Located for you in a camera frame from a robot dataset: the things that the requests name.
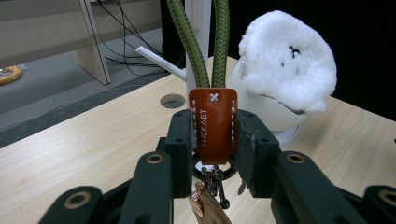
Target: white bar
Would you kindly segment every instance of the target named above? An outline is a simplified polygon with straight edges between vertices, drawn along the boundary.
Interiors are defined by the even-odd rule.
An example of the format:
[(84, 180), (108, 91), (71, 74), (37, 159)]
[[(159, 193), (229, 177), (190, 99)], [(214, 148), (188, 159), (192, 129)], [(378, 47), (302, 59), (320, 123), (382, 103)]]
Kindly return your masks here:
[(136, 49), (136, 52), (140, 55), (144, 56), (145, 58), (149, 59), (150, 61), (158, 64), (160, 67), (165, 69), (166, 71), (172, 73), (173, 75), (177, 76), (183, 81), (186, 81), (186, 73), (180, 70), (178, 67), (174, 66), (173, 64), (166, 61), (164, 58), (158, 56), (157, 54), (153, 53), (151, 50), (146, 49), (143, 46), (140, 46)]

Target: white plush toy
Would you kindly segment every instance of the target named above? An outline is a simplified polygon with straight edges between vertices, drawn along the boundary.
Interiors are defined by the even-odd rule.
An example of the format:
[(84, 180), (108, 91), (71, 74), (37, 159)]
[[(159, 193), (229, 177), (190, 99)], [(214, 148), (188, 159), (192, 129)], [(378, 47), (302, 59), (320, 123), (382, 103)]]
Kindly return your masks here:
[(337, 82), (332, 50), (320, 34), (282, 11), (268, 12), (247, 28), (239, 44), (241, 80), (293, 111), (325, 111)]

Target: light wood tabletop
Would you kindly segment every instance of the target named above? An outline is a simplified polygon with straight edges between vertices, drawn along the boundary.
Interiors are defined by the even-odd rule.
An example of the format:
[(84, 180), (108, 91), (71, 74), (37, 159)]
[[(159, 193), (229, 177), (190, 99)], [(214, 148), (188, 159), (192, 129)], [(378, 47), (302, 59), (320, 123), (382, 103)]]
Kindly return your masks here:
[[(235, 63), (229, 58), (229, 72)], [(168, 94), (185, 96), (186, 84), (162, 78), (0, 148), (0, 223), (37, 223), (69, 189), (105, 193), (133, 177), (138, 159), (166, 136), (172, 115), (186, 109), (163, 107)], [(305, 120), (282, 149), (303, 152), (334, 185), (362, 196), (370, 185), (396, 187), (395, 138), (395, 121), (331, 97), (327, 111)], [(253, 199), (248, 190), (237, 195), (239, 175), (223, 184), (232, 223), (275, 222), (270, 200)], [(174, 214), (175, 223), (197, 223), (188, 199), (175, 199)]]

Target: plush toy face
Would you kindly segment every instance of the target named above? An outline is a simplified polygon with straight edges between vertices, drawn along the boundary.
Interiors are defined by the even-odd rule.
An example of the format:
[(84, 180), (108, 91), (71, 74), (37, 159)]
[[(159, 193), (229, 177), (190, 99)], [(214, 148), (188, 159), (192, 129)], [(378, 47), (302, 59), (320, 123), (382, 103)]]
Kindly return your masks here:
[(281, 11), (264, 14), (239, 44), (241, 81), (251, 94), (277, 99), (294, 111), (324, 111), (335, 89), (336, 65), (321, 36)]

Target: black backdrop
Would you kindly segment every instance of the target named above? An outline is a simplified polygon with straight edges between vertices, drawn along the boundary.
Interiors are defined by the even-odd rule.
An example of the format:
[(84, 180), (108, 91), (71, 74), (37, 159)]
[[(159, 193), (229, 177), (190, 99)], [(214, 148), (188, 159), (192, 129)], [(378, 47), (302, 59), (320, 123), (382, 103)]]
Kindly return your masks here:
[[(163, 4), (163, 53), (184, 67), (184, 51)], [(333, 97), (396, 120), (396, 12), (391, 1), (254, 1), (230, 0), (229, 56), (238, 59), (238, 44), (248, 25), (260, 15), (281, 10), (317, 30), (332, 48), (337, 64)], [(214, 31), (214, 7), (211, 30)], [(213, 35), (209, 55), (213, 52)]]

